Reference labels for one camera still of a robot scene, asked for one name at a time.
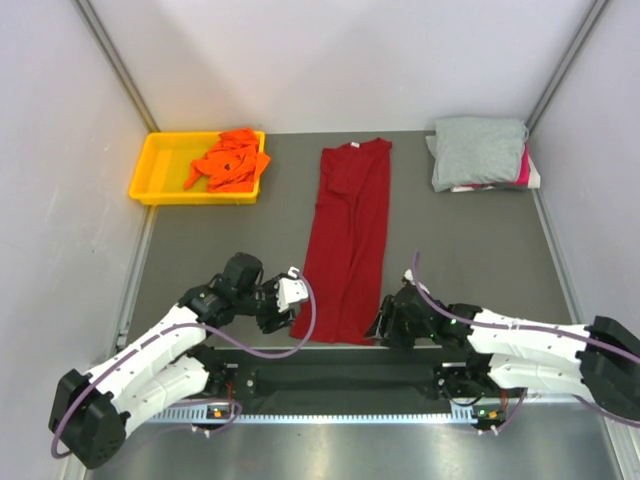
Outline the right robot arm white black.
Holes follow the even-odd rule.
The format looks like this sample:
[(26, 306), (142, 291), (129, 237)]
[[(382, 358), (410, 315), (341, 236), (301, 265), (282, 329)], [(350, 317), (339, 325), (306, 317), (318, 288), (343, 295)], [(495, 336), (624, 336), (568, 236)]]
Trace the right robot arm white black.
[(365, 337), (396, 349), (429, 339), (465, 351), (455, 373), (470, 396), (496, 390), (572, 395), (631, 424), (639, 421), (639, 340), (606, 316), (588, 325), (544, 324), (477, 305), (446, 305), (406, 280), (383, 299)]

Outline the dark red t shirt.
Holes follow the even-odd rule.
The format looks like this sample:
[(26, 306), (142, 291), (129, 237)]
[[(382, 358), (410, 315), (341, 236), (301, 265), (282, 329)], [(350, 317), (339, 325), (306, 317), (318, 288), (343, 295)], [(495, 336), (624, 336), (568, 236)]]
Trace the dark red t shirt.
[(303, 275), (317, 304), (310, 337), (369, 345), (379, 310), (387, 242), (392, 143), (325, 148)]

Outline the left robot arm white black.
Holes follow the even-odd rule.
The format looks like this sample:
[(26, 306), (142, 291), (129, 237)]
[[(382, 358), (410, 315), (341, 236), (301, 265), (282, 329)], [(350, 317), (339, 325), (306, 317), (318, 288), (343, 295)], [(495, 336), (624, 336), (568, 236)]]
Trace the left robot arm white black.
[(217, 336), (255, 357), (223, 332), (236, 317), (252, 317), (265, 333), (290, 325), (314, 292), (292, 267), (264, 279), (262, 262), (237, 253), (209, 282), (187, 290), (162, 319), (101, 364), (68, 371), (58, 382), (48, 428), (56, 459), (75, 456), (86, 468), (107, 463), (131, 434), (167, 408), (216, 404), (217, 419), (234, 420), (234, 367), (206, 340)]

